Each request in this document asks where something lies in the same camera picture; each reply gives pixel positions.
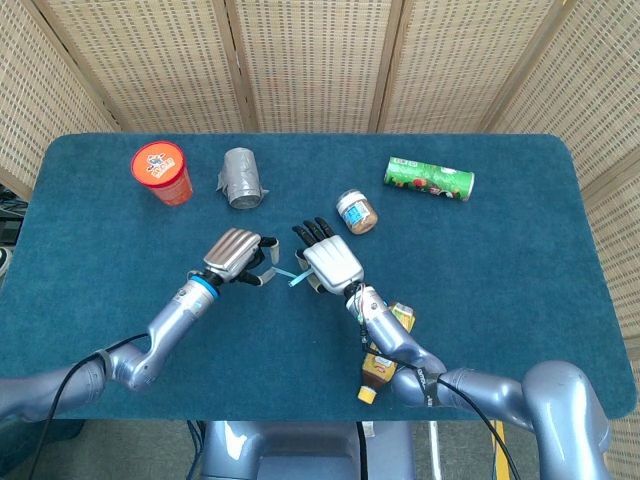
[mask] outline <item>orange lid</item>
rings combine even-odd
[[[182,174],[184,154],[171,142],[148,143],[136,152],[131,173],[145,187],[164,187]]]

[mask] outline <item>table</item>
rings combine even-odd
[[[195,193],[167,207],[129,171],[154,140],[180,145]],[[254,151],[270,192],[237,211],[216,192],[224,152]],[[476,173],[469,202],[382,184],[390,156]],[[380,220],[350,234],[335,211],[362,190]],[[521,379],[549,359],[577,364],[610,417],[635,387],[570,153],[547,135],[81,134],[49,148],[0,294],[0,375],[65,366],[146,325],[202,268],[229,227],[277,236],[296,271],[291,226],[324,216],[387,301],[417,311],[413,334],[449,369]],[[222,287],[153,388],[108,385],[76,418],[351,421],[471,418],[409,409],[383,390],[356,399],[359,329],[343,299],[284,277]]]

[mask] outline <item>white robotic hand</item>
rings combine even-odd
[[[265,258],[261,247],[269,248],[271,263],[277,264],[280,257],[277,239],[261,237],[257,233],[240,228],[230,228],[204,257],[206,267],[203,275],[215,286],[238,281],[260,287],[275,275],[273,269],[260,276],[249,272]]]
[[[313,281],[310,283],[316,291],[341,295],[347,287],[363,281],[364,270],[351,249],[327,222],[320,217],[315,220],[318,225],[304,221],[308,230],[300,226],[293,227],[293,231],[307,245],[306,249],[296,252],[296,257],[302,266],[306,262],[315,273],[319,285],[316,288]]]

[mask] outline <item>orange container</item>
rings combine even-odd
[[[131,173],[167,205],[180,205],[193,194],[184,153],[174,143],[158,141],[142,147],[133,156]]]

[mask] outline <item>green can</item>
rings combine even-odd
[[[432,195],[444,195],[466,202],[471,196],[475,175],[453,168],[439,167],[391,157],[384,183],[398,188],[408,188]]]

